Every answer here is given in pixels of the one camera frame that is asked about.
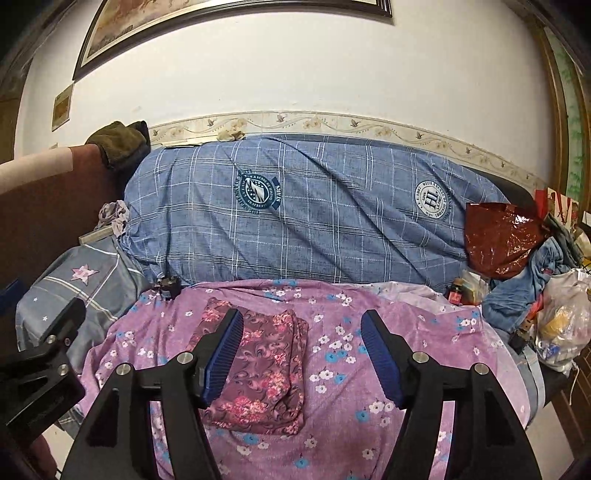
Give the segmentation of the maroon floral small garment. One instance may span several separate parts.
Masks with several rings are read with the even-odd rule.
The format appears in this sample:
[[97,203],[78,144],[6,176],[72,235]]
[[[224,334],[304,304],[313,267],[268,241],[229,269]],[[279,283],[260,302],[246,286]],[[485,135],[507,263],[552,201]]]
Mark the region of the maroon floral small garment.
[[200,412],[205,425],[260,435],[304,427],[308,323],[293,310],[266,315],[237,306],[242,341],[221,395]]

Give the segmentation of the blue denim clothing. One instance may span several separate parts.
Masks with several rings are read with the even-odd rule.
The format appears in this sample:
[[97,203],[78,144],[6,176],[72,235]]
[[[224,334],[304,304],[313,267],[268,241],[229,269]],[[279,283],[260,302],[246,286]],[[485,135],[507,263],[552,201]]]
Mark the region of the blue denim clothing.
[[485,320],[497,329],[514,332],[528,316],[553,275],[571,269],[554,237],[548,238],[516,276],[496,285],[482,302]]

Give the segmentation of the grey star pillow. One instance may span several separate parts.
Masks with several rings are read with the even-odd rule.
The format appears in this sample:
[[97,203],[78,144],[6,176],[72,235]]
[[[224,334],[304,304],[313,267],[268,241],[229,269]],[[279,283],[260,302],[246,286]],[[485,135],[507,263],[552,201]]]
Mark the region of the grey star pillow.
[[33,348],[58,313],[72,299],[81,299],[86,317],[67,351],[81,372],[87,352],[103,342],[110,326],[147,290],[149,283],[119,248],[115,237],[72,247],[34,282],[16,307],[17,347]]

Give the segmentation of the purple floral bed sheet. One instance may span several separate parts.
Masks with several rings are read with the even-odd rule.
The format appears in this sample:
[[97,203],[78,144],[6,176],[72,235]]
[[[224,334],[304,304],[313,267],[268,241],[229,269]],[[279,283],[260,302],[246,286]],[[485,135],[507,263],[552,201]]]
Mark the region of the purple floral bed sheet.
[[328,284],[274,280],[201,283],[171,301],[143,293],[91,348],[76,406],[86,414],[100,389],[127,362],[160,366],[215,329],[231,308],[273,315],[293,310],[308,323],[304,357],[304,427],[295,435],[260,435],[204,424],[225,479],[378,479],[394,447],[403,412],[382,390],[361,334],[361,319],[377,311],[388,329],[443,365],[488,365],[519,420],[530,402],[503,341],[475,307],[457,307],[426,286]]

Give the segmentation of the white plastic bag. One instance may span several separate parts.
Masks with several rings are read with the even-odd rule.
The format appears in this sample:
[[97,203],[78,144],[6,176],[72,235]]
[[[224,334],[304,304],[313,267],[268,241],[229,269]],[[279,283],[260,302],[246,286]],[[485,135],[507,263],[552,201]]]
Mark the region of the white plastic bag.
[[534,346],[542,364],[566,376],[590,342],[590,274],[572,269],[553,276],[543,291]]

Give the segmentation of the small red box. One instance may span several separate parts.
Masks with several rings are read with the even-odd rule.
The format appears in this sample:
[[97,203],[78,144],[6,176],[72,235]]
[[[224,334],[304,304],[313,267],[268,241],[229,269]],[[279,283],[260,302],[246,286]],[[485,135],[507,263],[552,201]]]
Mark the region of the small red box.
[[447,291],[447,299],[453,305],[463,304],[463,286],[458,283],[452,283]]

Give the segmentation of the brown headboard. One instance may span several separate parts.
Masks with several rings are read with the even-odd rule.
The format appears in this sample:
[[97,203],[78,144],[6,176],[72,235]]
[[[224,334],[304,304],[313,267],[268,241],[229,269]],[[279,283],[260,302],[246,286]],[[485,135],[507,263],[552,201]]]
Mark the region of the brown headboard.
[[1,285],[30,284],[91,231],[118,198],[96,145],[59,147],[1,165]]

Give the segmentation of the crumpled grey cloth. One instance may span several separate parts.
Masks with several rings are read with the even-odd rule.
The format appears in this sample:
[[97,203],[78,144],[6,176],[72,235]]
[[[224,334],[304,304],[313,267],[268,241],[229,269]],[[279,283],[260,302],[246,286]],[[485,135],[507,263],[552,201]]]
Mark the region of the crumpled grey cloth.
[[112,233],[121,237],[125,233],[130,212],[123,200],[105,203],[98,212],[98,223],[95,229],[110,227]]

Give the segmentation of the red plastic bag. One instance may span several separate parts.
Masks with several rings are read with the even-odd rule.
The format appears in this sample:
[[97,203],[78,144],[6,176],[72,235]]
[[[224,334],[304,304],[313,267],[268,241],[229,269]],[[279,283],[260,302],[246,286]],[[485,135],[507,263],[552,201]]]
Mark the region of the red plastic bag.
[[468,264],[479,274],[507,280],[526,267],[530,254],[549,236],[531,209],[507,203],[471,203],[466,207]]

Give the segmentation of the olive green cloth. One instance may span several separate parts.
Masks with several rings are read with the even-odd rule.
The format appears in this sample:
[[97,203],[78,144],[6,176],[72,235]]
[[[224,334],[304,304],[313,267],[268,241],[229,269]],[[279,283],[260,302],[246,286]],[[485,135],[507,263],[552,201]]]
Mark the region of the olive green cloth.
[[114,121],[92,133],[86,144],[96,145],[103,163],[113,171],[136,168],[151,151],[149,129],[143,120],[128,125]]

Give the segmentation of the blue plaid quilt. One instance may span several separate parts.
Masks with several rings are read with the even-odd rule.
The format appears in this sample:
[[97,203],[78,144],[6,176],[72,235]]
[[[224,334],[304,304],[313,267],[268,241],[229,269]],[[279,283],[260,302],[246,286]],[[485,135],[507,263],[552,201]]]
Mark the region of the blue plaid quilt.
[[396,144],[252,136],[151,152],[126,185],[120,244],[156,280],[400,281],[442,291],[466,267],[489,179]]

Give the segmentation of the small wall sign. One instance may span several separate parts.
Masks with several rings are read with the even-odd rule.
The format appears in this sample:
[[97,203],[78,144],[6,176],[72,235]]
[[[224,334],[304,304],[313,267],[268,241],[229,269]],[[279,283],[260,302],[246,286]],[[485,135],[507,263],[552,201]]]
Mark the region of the small wall sign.
[[71,83],[65,88],[60,94],[55,97],[52,120],[51,120],[51,131],[56,131],[59,127],[64,125],[70,118],[70,108],[72,101],[74,84]]

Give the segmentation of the framed wall picture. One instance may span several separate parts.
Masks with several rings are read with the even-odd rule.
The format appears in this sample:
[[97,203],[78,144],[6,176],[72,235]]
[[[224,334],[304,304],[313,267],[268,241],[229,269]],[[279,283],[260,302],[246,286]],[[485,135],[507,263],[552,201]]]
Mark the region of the framed wall picture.
[[394,18],[390,1],[103,1],[86,32],[72,80],[118,55],[188,25],[254,11],[321,11]]

